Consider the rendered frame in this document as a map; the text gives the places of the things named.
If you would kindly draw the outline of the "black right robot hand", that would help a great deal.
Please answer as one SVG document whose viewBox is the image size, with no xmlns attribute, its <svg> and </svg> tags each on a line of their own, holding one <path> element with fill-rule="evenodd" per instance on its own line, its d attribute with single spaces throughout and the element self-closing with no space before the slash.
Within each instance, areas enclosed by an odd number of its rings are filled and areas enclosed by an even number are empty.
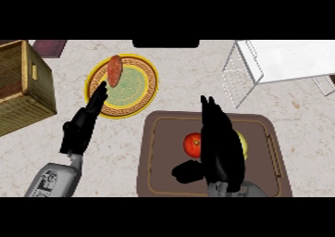
<svg viewBox="0 0 335 237">
<path fill-rule="evenodd" d="M 244 180 L 244 158 L 232 123 L 213 98 L 200 96 L 201 129 L 200 161 L 188 160 L 172 169 L 176 181 L 187 184 L 206 180 L 228 183 L 228 191 L 237 192 Z"/>
</svg>

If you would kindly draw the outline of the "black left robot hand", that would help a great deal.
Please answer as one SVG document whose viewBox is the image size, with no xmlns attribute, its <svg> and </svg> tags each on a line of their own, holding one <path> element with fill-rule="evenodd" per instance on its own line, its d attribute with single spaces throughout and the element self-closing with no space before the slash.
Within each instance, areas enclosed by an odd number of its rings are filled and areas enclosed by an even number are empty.
<svg viewBox="0 0 335 237">
<path fill-rule="evenodd" d="M 81 155 L 83 153 L 106 98 L 106 82 L 103 81 L 89 97 L 86 106 L 78 110 L 72 120 L 63 125 L 61 154 Z"/>
</svg>

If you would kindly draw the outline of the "red tomato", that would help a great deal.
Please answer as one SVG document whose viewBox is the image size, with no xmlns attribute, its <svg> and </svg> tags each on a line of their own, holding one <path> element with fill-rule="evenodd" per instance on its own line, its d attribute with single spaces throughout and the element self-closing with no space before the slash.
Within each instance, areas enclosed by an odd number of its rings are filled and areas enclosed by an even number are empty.
<svg viewBox="0 0 335 237">
<path fill-rule="evenodd" d="M 191 158 L 200 158 L 200 134 L 197 132 L 184 137 L 182 149 Z"/>
</svg>

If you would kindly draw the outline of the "brown tray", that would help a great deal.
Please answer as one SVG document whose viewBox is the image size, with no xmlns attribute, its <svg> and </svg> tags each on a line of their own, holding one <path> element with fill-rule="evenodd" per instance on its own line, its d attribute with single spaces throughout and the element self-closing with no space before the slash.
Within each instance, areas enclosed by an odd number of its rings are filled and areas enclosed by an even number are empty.
<svg viewBox="0 0 335 237">
<path fill-rule="evenodd" d="M 277 136 L 269 120 L 253 114 L 231 114 L 232 128 L 244 136 L 249 150 L 246 181 L 262 189 L 269 197 L 288 197 L 287 180 Z M 176 182 L 172 168 L 191 158 L 182 149 L 185 136 L 198 132 L 201 115 L 197 112 L 154 111 L 144 120 L 137 194 L 139 196 L 204 196 L 206 182 Z"/>
</svg>

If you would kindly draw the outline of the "yellow-green apple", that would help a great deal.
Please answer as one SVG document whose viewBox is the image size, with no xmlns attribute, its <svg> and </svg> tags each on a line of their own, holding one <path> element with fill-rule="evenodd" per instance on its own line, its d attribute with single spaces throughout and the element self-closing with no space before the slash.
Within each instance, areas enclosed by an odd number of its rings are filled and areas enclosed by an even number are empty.
<svg viewBox="0 0 335 237">
<path fill-rule="evenodd" d="M 235 131 L 235 133 L 237 133 L 240 144 L 241 144 L 243 158 L 246 160 L 247 159 L 247 150 L 249 150 L 247 141 L 246 141 L 243 134 L 238 131 Z"/>
</svg>

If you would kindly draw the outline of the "yellow patterned plate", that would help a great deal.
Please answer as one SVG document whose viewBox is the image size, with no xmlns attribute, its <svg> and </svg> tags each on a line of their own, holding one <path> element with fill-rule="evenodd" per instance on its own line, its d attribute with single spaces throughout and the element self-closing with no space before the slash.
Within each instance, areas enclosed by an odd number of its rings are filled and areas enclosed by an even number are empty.
<svg viewBox="0 0 335 237">
<path fill-rule="evenodd" d="M 157 94 L 157 69 L 147 58 L 137 54 L 119 54 L 122 72 L 117 85 L 106 85 L 107 98 L 100 116 L 125 119 L 150 105 Z"/>
</svg>

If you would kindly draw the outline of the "wicker basket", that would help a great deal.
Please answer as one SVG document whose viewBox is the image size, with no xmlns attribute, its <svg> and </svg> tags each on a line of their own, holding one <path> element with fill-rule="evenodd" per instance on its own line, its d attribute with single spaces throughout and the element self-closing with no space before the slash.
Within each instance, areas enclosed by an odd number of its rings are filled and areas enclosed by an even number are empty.
<svg viewBox="0 0 335 237">
<path fill-rule="evenodd" d="M 55 114 L 45 61 L 27 40 L 0 40 L 0 137 Z"/>
</svg>

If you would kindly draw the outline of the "orange sweet potato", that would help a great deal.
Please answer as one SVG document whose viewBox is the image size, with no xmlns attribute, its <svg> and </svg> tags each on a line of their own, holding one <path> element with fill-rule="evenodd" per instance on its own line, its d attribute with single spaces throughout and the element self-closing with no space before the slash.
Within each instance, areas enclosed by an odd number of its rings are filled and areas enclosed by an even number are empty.
<svg viewBox="0 0 335 237">
<path fill-rule="evenodd" d="M 120 80 L 122 60 L 117 55 L 113 55 L 107 62 L 107 83 L 111 88 L 116 87 Z"/>
</svg>

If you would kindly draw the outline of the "dark maroon block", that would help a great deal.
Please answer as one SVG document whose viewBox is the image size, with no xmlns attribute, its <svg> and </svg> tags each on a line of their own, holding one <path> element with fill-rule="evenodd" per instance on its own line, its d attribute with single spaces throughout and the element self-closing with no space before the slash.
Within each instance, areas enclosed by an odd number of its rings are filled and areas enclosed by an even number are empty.
<svg viewBox="0 0 335 237">
<path fill-rule="evenodd" d="M 64 49 L 66 40 L 36 40 L 32 49 L 41 58 L 58 58 Z"/>
</svg>

